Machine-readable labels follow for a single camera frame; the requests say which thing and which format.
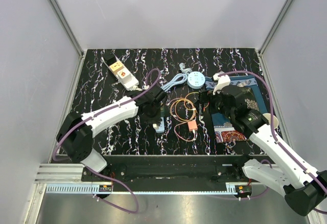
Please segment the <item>green cube socket adapter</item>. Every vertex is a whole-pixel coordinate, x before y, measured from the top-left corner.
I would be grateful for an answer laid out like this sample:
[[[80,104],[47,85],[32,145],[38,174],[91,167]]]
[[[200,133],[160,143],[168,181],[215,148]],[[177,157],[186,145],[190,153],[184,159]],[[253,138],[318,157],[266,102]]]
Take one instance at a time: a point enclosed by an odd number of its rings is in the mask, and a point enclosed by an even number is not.
[[[166,106],[162,106],[160,108],[160,116],[161,117],[167,117],[167,116],[169,116],[169,111],[168,111],[168,109],[167,109]]]

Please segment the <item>white wall charger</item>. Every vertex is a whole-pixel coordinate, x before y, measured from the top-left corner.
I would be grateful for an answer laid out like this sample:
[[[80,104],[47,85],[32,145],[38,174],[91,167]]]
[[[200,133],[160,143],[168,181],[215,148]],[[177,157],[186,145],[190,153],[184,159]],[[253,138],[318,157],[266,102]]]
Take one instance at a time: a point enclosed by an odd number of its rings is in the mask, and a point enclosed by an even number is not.
[[[164,126],[164,123],[153,123],[153,128],[156,130],[156,131],[162,131],[165,126]]]

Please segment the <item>light blue power strip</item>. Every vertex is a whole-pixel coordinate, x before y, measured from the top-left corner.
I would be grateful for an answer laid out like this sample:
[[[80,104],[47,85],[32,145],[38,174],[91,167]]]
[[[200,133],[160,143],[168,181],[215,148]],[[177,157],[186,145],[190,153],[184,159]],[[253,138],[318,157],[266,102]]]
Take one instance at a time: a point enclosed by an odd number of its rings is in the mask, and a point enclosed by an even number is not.
[[[164,133],[165,132],[165,120],[164,117],[160,118],[160,123],[154,125],[154,129],[156,133]]]

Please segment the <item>white multicolour power strip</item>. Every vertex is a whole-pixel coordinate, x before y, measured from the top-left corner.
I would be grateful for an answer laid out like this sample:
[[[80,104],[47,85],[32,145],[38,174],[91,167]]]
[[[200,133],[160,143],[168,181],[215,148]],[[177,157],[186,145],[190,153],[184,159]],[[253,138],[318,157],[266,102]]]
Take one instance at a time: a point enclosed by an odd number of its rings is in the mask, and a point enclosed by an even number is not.
[[[102,56],[101,61],[109,68],[111,73],[126,90],[131,91],[138,87],[139,81],[137,78],[129,71],[122,61],[115,56],[115,54],[105,53]]]

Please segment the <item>white cube socket adapter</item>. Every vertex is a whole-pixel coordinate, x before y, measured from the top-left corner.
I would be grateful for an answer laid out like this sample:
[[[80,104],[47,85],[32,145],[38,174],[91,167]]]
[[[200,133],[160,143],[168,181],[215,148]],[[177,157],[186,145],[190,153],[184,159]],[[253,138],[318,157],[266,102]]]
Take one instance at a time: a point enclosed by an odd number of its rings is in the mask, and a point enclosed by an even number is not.
[[[126,80],[129,77],[129,71],[125,68],[121,69],[120,71],[117,72],[117,75],[120,79]]]

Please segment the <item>beige travel adapter cube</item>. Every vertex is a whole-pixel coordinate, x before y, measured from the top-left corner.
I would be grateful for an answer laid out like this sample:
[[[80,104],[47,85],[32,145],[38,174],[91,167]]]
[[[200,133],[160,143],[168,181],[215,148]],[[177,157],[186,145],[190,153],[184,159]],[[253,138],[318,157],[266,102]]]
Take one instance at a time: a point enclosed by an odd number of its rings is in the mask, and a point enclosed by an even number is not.
[[[109,66],[110,70],[114,73],[119,71],[122,68],[122,64],[120,62],[115,62]]]

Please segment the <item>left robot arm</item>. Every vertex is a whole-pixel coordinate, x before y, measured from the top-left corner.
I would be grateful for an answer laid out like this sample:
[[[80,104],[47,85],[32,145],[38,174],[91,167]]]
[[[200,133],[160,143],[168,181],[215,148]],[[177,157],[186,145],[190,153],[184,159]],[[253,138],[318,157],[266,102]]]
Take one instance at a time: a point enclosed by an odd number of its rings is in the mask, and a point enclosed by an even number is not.
[[[102,154],[93,148],[93,139],[103,130],[123,120],[143,117],[149,124],[159,124],[161,107],[168,94],[155,85],[145,91],[129,91],[117,102],[99,110],[69,113],[57,134],[58,145],[73,163],[92,170],[99,181],[110,176],[110,168]]]

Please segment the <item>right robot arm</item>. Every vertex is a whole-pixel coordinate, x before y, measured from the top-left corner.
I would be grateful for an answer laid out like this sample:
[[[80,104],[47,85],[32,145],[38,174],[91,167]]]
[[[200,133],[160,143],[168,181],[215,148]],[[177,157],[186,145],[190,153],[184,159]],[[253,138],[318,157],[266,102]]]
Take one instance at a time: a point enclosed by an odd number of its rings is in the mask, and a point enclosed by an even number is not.
[[[200,106],[209,105],[211,114],[220,113],[230,120],[233,128],[259,146],[279,167],[263,166],[258,160],[243,156],[232,168],[233,178],[258,181],[279,193],[298,215],[307,216],[326,199],[326,171],[307,163],[276,133],[264,115],[248,106],[248,93],[242,88],[227,85],[215,93],[199,94]]]

